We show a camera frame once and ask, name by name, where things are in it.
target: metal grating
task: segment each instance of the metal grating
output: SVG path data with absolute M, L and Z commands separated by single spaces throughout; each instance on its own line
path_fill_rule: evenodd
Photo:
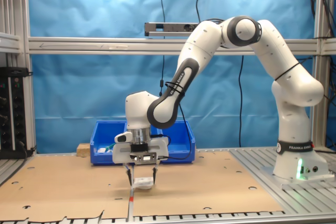
M 262 167 L 273 167 L 276 160 L 276 150 L 273 147 L 262 148 L 230 148 L 230 149 L 201 149 L 199 152 L 229 151 L 258 181 L 268 193 L 282 205 L 284 211 L 278 212 L 240 212 L 218 213 L 210 215 L 177 215 L 177 216 L 133 216 L 133 202 L 129 204 L 128 219 L 64 219 L 50 224 L 110 224 L 117 222 L 141 222 L 141 223 L 168 223 L 168 222 L 192 222 L 192 223 L 264 223 L 274 221 L 290 223 L 336 223 L 336 182 L 310 183 L 305 185 L 287 186 L 283 190 L 278 188 L 260 171 Z M 321 153 L 331 170 L 336 170 L 336 155 Z M 0 179 L 4 177 L 4 171 L 14 171 L 20 165 L 18 160 L 0 161 Z M 25 221 L 6 221 L 0 224 L 30 224 Z
M 0 159 L 0 185 L 22 164 L 23 159 Z

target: blue curtain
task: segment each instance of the blue curtain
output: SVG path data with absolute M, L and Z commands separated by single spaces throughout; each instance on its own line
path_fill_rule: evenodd
M 198 22 L 195 3 L 163 0 L 166 22 Z M 163 21 L 160 0 L 29 0 L 29 9 L 32 36 L 143 38 L 145 22 Z M 313 37 L 309 0 L 199 0 L 198 9 L 201 20 L 248 15 L 270 20 L 284 38 Z M 165 60 L 170 81 L 177 56 Z M 75 151 L 89 142 L 96 120 L 125 120 L 129 93 L 160 91 L 162 56 L 33 55 L 32 61 L 40 153 Z M 182 101 L 198 148 L 238 146 L 240 63 L 241 56 L 215 56 Z M 310 71 L 311 60 L 304 66 Z M 246 56 L 241 80 L 242 145 L 274 146 L 272 78 Z

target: franka emika robot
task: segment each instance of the franka emika robot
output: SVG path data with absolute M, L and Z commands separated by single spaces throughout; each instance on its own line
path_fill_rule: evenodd
M 195 28 L 182 48 L 177 71 L 161 97 L 146 91 L 126 97 L 127 131 L 115 137 L 113 162 L 124 164 L 130 183 L 127 163 L 155 164 L 155 183 L 158 164 L 166 160 L 169 153 L 167 137 L 152 138 L 151 125 L 165 129 L 174 124 L 189 85 L 220 46 L 250 46 L 274 79 L 271 88 L 279 113 L 279 138 L 273 174 L 292 183 L 333 178 L 326 161 L 313 150 L 309 118 L 304 109 L 321 101 L 322 84 L 296 60 L 271 22 L 238 16 L 219 25 L 203 21 Z

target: cardboard work surface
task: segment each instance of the cardboard work surface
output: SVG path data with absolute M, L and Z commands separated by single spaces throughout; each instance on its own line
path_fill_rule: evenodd
M 37 156 L 0 187 L 0 221 L 127 218 L 130 184 L 122 166 L 89 157 Z
M 134 177 L 150 177 L 135 166 Z M 135 189 L 134 216 L 282 211 L 229 152 L 197 153 L 193 164 L 160 165 L 150 190 Z

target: blue storage bin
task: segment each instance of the blue storage bin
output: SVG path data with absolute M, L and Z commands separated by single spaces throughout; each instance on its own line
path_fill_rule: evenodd
M 111 165 L 112 153 L 98 153 L 100 148 L 106 148 L 114 143 L 114 137 L 125 132 L 126 121 L 97 121 L 90 141 L 90 158 L 94 165 Z
M 169 158 L 163 163 L 191 163 L 195 159 L 195 137 L 187 122 L 189 134 L 192 140 L 192 152 L 187 159 L 176 160 Z M 106 148 L 114 143 L 114 137 L 127 130 L 127 121 L 97 121 L 90 141 L 90 158 L 93 165 L 112 165 L 112 152 L 98 153 L 100 148 Z M 153 135 L 164 134 L 171 138 L 168 146 L 169 156 L 185 157 L 189 153 L 189 139 L 184 121 L 176 121 L 175 124 L 164 130 L 151 127 Z
M 190 139 L 191 139 L 191 153 L 186 159 L 172 159 L 168 158 L 165 161 L 161 161 L 163 164 L 167 163 L 191 163 L 195 160 L 195 137 L 191 130 L 191 127 L 186 121 Z M 168 145 L 169 157 L 184 158 L 190 151 L 189 138 L 184 121 L 176 121 L 173 126 L 168 129 L 160 130 L 163 135 L 167 135 L 171 138 L 171 143 Z

